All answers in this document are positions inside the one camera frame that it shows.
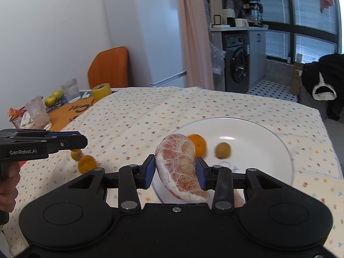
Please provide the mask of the left hand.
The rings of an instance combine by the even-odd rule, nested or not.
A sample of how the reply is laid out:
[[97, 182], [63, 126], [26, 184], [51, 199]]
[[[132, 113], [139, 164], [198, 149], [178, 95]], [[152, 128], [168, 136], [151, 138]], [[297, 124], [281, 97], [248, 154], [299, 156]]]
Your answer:
[[1, 194], [0, 205], [1, 210], [11, 213], [16, 204], [16, 198], [19, 194], [17, 191], [17, 184], [20, 181], [20, 164], [18, 162], [12, 163], [7, 171], [7, 178], [1, 180]]

